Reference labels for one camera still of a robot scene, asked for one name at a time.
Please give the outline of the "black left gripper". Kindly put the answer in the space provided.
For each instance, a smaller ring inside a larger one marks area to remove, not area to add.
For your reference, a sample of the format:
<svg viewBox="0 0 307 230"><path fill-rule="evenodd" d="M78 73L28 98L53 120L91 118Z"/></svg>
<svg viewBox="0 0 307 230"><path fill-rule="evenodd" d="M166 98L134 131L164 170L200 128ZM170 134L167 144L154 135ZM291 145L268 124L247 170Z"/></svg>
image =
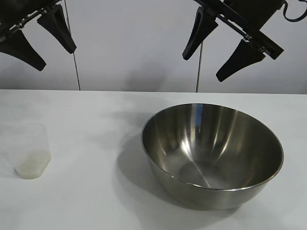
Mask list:
<svg viewBox="0 0 307 230"><path fill-rule="evenodd" d="M63 8L56 0L2 0L0 2L0 52L22 60L38 71L46 62L32 48L20 30L42 14L37 23L51 33L70 54L77 46L65 21Z"/></svg>

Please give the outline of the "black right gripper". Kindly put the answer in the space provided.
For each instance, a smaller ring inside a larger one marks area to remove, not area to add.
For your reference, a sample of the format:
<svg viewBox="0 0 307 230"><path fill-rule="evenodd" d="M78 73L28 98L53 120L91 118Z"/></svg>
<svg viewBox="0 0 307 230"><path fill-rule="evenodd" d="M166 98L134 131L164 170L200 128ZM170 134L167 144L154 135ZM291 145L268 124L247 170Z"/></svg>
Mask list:
<svg viewBox="0 0 307 230"><path fill-rule="evenodd" d="M218 70L216 77L220 82L247 66L261 62L264 54L256 47L272 59L277 59L283 52L279 45L260 31L281 8L282 0L198 0L196 2L201 6L196 11L194 26L182 53L184 60L189 60L204 39L218 27L216 18L249 41L242 39L230 58Z"/></svg>

